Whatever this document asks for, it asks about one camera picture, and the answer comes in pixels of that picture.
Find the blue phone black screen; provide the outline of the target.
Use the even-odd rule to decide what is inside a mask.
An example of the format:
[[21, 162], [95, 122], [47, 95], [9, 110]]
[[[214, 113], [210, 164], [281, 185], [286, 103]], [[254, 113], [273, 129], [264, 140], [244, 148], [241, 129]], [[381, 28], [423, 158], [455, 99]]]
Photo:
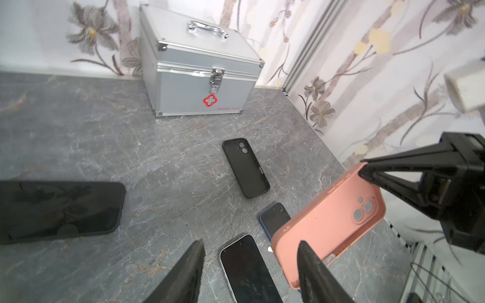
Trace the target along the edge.
[[259, 222], [269, 241], [274, 234], [291, 219], [282, 203], [274, 203], [259, 214]]

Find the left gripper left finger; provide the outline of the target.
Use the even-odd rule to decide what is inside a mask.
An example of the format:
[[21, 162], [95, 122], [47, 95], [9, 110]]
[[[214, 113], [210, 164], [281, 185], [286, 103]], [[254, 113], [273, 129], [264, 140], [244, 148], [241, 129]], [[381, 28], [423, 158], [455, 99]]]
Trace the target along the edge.
[[144, 303], [198, 302], [204, 259], [203, 241], [194, 241]]

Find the black phone case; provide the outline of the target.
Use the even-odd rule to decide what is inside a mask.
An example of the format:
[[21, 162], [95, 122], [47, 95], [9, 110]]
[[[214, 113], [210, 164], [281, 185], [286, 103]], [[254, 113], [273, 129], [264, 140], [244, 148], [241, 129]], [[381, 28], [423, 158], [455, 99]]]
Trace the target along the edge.
[[222, 150], [245, 198], [255, 198], [270, 190], [270, 183], [247, 139], [226, 140]]

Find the black phone with pink edge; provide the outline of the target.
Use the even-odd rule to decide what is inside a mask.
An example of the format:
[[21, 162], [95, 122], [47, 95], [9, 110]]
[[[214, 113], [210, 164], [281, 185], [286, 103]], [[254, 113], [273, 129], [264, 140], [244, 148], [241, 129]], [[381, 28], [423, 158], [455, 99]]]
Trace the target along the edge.
[[282, 302], [252, 236], [246, 234], [223, 248], [219, 260], [235, 302]]

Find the pink phone case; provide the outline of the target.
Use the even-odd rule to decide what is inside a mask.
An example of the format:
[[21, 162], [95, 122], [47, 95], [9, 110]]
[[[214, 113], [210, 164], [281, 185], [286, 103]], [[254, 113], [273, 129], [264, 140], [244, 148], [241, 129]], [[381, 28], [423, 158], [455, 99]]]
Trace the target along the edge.
[[365, 165], [352, 166], [272, 237], [272, 251], [292, 289], [300, 288], [297, 253], [301, 241], [321, 260], [339, 257], [385, 216], [380, 188], [359, 176]]

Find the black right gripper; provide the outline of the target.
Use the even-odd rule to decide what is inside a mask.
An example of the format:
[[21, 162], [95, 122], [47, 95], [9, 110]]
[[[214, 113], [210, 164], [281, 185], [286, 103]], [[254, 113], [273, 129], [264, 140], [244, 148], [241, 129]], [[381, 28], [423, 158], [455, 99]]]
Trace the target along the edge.
[[370, 183], [397, 196], [437, 198], [447, 242], [484, 254], [484, 137], [445, 132], [435, 145], [365, 162], [359, 176]]

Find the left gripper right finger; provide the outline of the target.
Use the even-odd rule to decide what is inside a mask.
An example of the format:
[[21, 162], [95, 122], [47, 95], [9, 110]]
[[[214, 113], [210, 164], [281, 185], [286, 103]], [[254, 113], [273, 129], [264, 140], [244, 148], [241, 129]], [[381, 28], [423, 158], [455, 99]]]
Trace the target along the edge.
[[354, 303], [306, 241], [299, 243], [297, 263], [303, 302]]

